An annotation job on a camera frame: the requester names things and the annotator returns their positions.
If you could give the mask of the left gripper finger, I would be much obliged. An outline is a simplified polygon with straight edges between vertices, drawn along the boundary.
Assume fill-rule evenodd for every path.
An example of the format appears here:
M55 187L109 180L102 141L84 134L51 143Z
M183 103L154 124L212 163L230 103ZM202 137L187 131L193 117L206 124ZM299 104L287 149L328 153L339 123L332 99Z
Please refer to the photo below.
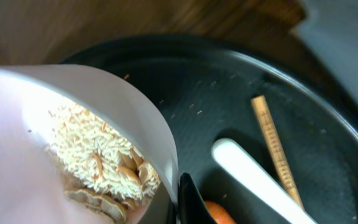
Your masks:
M181 224L216 224L189 173L179 180L178 214Z

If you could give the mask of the orange carrot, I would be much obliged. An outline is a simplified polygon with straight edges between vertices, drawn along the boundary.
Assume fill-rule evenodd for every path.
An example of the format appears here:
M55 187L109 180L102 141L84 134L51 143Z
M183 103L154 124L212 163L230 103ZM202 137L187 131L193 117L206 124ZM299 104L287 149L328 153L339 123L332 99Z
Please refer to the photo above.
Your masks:
M204 201L209 214L217 224L236 224L230 214L218 203L212 201Z

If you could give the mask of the white plastic fork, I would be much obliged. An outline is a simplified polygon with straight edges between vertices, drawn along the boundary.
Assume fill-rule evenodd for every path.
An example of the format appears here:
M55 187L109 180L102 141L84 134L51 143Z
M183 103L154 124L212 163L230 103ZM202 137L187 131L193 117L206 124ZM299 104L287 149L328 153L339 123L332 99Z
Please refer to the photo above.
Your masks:
M252 156L234 140L222 138L215 141L211 147L211 155L231 177L288 223L316 224Z

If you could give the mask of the rice and peanut scraps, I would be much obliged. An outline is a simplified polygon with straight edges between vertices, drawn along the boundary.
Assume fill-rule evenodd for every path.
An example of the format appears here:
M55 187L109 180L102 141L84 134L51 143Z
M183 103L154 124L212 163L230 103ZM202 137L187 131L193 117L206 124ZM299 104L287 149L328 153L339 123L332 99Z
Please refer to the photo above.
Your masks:
M67 101L48 111L49 154L63 193L112 223L139 223L161 180L119 131L85 107Z

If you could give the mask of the wooden chopstick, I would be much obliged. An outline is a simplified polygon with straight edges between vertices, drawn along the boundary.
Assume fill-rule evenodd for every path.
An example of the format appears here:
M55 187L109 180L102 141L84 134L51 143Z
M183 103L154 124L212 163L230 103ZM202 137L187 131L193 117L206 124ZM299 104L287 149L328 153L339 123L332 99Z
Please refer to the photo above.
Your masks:
M256 96L255 98L251 99L251 104L283 188L289 194L289 196L302 209L304 209L300 194L296 187L295 180L290 170L290 166L288 165L287 157L283 150L283 146L281 144L275 123L273 122L273 118L264 95Z

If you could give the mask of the pink bowl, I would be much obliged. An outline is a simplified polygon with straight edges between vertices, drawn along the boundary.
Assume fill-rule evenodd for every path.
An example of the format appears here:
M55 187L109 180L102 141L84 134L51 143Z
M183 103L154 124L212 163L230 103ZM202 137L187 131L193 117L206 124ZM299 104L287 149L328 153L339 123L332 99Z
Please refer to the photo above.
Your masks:
M45 152L48 109L65 96L125 135L151 162L162 185L140 223L174 223L178 159L167 122L137 88L112 73L83 65L0 66L0 223L107 223L63 195Z

